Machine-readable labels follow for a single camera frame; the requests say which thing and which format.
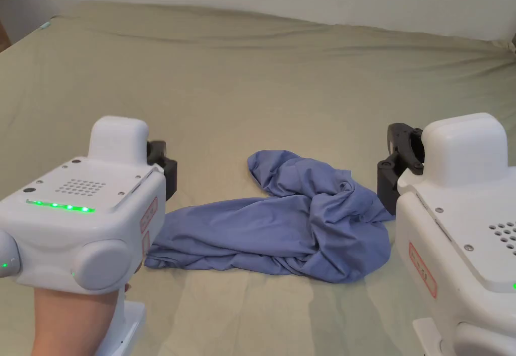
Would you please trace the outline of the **person's left hand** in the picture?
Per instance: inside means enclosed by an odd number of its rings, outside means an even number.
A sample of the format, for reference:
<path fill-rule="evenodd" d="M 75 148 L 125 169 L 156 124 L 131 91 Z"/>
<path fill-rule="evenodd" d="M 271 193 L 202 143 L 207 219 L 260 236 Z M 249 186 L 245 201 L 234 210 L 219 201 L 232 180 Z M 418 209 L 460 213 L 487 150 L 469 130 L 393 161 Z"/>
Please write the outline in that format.
<path fill-rule="evenodd" d="M 95 355 L 113 319 L 119 291 L 84 295 L 34 289 L 32 355 Z"/>

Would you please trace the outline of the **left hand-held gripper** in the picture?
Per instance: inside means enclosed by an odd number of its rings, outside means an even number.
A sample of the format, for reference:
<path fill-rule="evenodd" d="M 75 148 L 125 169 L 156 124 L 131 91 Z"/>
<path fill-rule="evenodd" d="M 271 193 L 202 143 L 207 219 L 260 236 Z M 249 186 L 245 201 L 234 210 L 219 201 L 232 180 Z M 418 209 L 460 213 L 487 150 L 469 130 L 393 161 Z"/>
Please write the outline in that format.
<path fill-rule="evenodd" d="M 177 162 L 139 119 L 105 116 L 86 156 L 74 157 L 1 200 L 1 277 L 84 295 L 119 291 L 97 355 L 130 355 L 146 320 L 124 286 L 165 221 Z"/>

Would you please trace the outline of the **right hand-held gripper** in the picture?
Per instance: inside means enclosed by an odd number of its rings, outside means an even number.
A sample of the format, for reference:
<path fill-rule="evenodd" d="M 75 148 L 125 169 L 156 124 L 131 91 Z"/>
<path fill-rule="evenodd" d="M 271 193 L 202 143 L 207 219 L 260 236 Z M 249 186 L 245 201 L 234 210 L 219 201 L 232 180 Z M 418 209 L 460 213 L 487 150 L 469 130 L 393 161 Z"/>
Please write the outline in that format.
<path fill-rule="evenodd" d="M 388 126 L 377 195 L 430 316 L 424 355 L 515 355 L 515 167 L 492 115 Z"/>

